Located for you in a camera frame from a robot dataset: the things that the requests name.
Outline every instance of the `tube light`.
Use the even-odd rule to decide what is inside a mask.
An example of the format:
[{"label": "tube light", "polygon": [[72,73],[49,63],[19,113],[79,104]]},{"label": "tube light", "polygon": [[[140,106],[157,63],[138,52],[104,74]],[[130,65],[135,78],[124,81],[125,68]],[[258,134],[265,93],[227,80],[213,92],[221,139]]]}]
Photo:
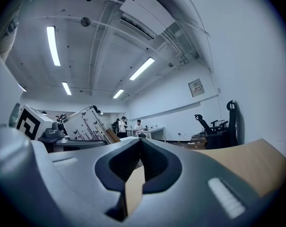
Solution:
[{"label": "tube light", "polygon": [[154,62],[154,60],[150,57],[133,75],[131,78],[129,78],[130,80],[134,80],[135,78],[137,78],[144,70],[147,69],[148,66],[150,66],[152,63]]},{"label": "tube light", "polygon": [[71,92],[70,92],[70,90],[69,90],[69,87],[68,87],[68,85],[67,85],[67,82],[64,81],[64,82],[62,82],[62,84],[63,84],[63,87],[64,87],[64,89],[65,89],[67,95],[71,95]]},{"label": "tube light", "polygon": [[23,89],[24,92],[27,92],[27,90],[24,87],[22,87],[20,84],[19,86]]},{"label": "tube light", "polygon": [[116,95],[114,95],[113,98],[118,98],[119,95],[121,95],[121,93],[124,91],[124,89],[120,89]]},{"label": "tube light", "polygon": [[55,66],[60,66],[60,60],[58,56],[58,50],[56,45],[56,33],[54,26],[47,27],[47,36],[50,52],[52,53],[52,59]]}]

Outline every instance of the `white box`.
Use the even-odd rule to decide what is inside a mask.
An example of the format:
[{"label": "white box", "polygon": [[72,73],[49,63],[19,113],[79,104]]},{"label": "white box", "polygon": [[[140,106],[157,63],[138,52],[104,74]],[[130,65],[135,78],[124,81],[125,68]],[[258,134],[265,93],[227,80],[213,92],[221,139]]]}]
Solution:
[{"label": "white box", "polygon": [[52,128],[52,123],[51,119],[24,104],[16,128],[31,140],[38,140],[47,128]]},{"label": "white box", "polygon": [[64,119],[63,124],[71,140],[105,140],[108,144],[115,143],[107,134],[93,106],[74,113]]}]

